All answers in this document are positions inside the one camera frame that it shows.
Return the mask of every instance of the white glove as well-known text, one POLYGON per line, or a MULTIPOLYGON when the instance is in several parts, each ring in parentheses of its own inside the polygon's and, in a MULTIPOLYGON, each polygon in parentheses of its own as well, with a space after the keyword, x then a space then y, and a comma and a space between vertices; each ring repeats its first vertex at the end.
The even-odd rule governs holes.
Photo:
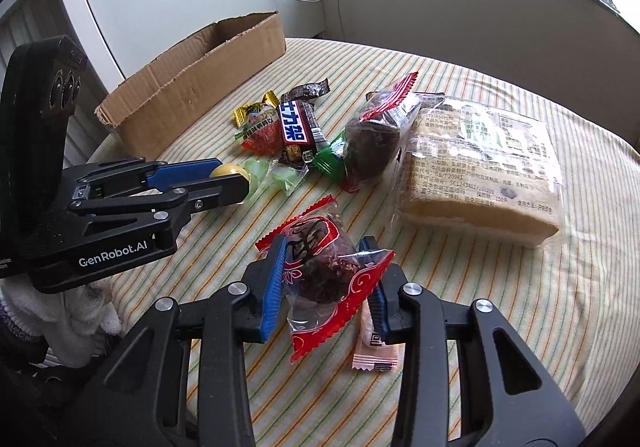
POLYGON ((14 324, 30 336, 44 335, 60 363, 82 367, 95 348, 95 333, 120 333, 106 279, 56 294, 37 291, 26 274, 2 280, 0 297, 14 324))

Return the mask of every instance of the brown cardboard box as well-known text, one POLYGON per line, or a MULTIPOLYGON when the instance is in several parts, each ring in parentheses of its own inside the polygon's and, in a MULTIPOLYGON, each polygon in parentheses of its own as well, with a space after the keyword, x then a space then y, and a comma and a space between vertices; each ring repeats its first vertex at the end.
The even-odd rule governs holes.
POLYGON ((286 46, 276 12, 212 23, 118 86, 95 110, 127 153, 155 160, 191 124, 286 46))

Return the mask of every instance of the tablecloth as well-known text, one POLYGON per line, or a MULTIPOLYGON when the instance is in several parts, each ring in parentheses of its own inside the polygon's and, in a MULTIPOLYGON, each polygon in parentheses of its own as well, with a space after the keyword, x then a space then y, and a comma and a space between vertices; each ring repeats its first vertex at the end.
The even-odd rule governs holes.
MULTIPOLYGON (((341 192, 312 172, 286 198, 267 190, 244 204, 196 214, 169 258, 114 278, 114 303, 130 329, 155 299, 210 296, 239 279, 257 257, 254 242, 326 194, 334 194, 355 241, 376 236, 397 251, 407 277, 437 296, 469 304, 490 299, 535 352, 591 430, 610 409, 640 360, 640 156, 621 138, 558 104, 460 66, 344 42, 287 39, 286 54, 220 101, 161 156, 178 162, 217 156, 254 158, 233 139, 232 109, 268 89, 329 78, 316 108, 335 137, 376 90, 409 71, 414 90, 450 95, 546 122, 564 172, 566 234, 543 249, 428 228, 392 230, 382 186, 341 192)), ((248 393, 259 446, 386 446, 394 426, 401 371, 351 369, 359 328, 352 321, 303 360, 292 353, 284 312, 271 340, 246 345, 248 393)), ((192 348, 188 408, 195 413, 198 353, 192 348)), ((450 355, 450 435, 460 434, 458 371, 450 355)), ((216 419, 201 416, 199 419, 216 419)))

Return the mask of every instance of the silver screw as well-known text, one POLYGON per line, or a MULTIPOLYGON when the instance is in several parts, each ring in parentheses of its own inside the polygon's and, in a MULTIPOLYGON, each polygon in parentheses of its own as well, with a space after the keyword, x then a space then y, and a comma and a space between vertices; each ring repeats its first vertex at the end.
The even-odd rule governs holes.
POLYGON ((242 295, 246 292, 246 285, 242 281, 231 283, 227 288, 231 295, 242 295))
POLYGON ((418 283, 406 283, 402 290, 409 295, 420 295, 422 293, 422 287, 418 283))
POLYGON ((494 305, 489 300, 478 299, 476 301, 476 309, 478 309, 478 312, 489 313, 494 309, 494 305))
POLYGON ((171 297, 162 297, 156 301, 155 307, 158 311, 166 312, 174 307, 174 300, 171 297))

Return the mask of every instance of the gloved hand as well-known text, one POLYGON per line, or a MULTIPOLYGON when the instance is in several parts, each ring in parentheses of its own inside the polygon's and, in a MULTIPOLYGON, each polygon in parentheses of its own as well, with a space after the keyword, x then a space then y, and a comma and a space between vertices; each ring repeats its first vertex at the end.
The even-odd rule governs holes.
POLYGON ((94 353, 98 328, 115 335, 120 332, 121 322, 106 279, 44 294, 23 274, 0 284, 0 327, 4 349, 19 348, 21 351, 15 353, 30 363, 44 360, 48 344, 60 363, 82 367, 94 353))

